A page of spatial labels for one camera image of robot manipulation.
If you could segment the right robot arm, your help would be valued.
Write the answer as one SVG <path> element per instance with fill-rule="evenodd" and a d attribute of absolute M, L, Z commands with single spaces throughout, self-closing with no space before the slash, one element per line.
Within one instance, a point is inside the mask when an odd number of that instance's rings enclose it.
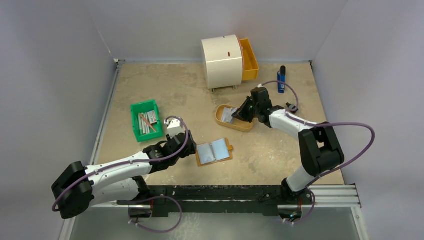
<path fill-rule="evenodd" d="M 268 90 L 256 87 L 251 95 L 232 114 L 232 117 L 251 123 L 254 119 L 269 128 L 292 136 L 299 143 L 300 167 L 281 183 L 280 196 L 294 203 L 319 175 L 331 171 L 345 161 L 334 128 L 326 122 L 318 124 L 297 117 L 279 105 L 273 105 Z"/>

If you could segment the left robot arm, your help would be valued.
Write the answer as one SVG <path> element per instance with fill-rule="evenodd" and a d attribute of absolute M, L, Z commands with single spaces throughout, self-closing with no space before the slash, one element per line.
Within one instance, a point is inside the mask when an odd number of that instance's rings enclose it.
<path fill-rule="evenodd" d="M 144 176 L 165 171 L 178 160 L 196 153 L 191 131 L 167 134 L 166 140 L 132 156 L 110 163 L 84 166 L 71 163 L 52 184 L 53 212 L 62 219 L 76 217 L 88 208 L 113 201 L 146 203 L 149 191 Z"/>

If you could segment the white credit card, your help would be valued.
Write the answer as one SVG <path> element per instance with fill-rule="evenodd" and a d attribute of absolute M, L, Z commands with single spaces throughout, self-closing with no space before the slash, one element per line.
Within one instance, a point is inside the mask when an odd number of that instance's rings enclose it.
<path fill-rule="evenodd" d="M 224 107 L 223 112 L 222 112 L 222 116 L 221 116 L 221 121 L 223 123 L 233 124 L 234 117 L 232 115 L 234 113 L 236 113 L 237 110 L 238 110 L 237 107 Z"/>

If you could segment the yellow leather card holder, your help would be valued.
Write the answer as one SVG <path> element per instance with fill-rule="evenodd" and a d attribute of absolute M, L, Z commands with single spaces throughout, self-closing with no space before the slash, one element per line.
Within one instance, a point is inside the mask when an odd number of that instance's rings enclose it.
<path fill-rule="evenodd" d="M 221 138 L 196 146 L 196 162 L 198 167 L 204 167 L 233 159 L 234 147 L 227 138 Z"/>

